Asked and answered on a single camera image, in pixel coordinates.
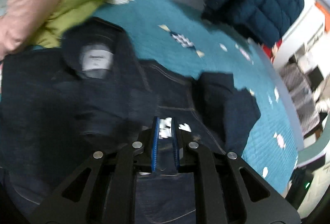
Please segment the white clothing tag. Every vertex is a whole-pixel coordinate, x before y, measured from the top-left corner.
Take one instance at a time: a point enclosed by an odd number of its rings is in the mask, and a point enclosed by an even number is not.
[[[109,70],[113,62],[113,53],[106,50],[93,49],[85,53],[82,61],[82,70],[91,71],[98,69]]]

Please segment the bed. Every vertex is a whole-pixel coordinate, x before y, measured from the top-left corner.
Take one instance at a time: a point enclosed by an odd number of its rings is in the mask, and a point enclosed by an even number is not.
[[[279,193],[287,186],[303,147],[299,120],[283,82],[261,49],[228,26],[200,20],[200,11],[172,0],[128,0],[104,4],[94,16],[122,26],[140,59],[198,78],[203,71],[234,74],[235,87],[255,95],[261,118],[250,132],[243,158]],[[184,35],[196,50],[182,47],[169,32]]]

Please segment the orange object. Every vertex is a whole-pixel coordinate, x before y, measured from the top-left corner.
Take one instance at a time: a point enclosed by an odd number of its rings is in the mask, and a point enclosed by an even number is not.
[[[325,15],[325,32],[329,32],[329,30],[330,30],[330,13],[319,2],[316,2],[315,6],[318,9],[320,9],[321,12]]]

